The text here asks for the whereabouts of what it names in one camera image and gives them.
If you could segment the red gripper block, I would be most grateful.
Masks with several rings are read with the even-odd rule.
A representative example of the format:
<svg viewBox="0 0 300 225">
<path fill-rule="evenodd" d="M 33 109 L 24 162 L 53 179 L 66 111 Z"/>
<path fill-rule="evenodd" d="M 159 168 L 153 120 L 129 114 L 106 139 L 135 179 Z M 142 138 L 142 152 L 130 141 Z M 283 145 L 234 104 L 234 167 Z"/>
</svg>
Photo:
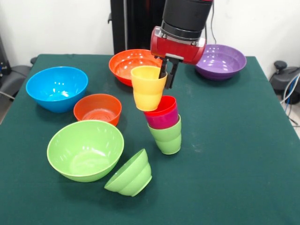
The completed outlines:
<svg viewBox="0 0 300 225">
<path fill-rule="evenodd" d="M 165 83 L 166 89 L 171 89 L 175 79 L 179 61 L 172 61 L 172 69 L 169 73 L 166 71 L 167 58 L 179 59 L 183 63 L 195 65 L 201 59 L 206 46 L 206 39 L 200 38 L 193 45 L 190 41 L 176 40 L 172 37 L 163 37 L 161 30 L 153 30 L 150 41 L 151 54 L 160 57 L 162 60 L 158 78 L 164 78 L 167 75 Z"/>
</svg>

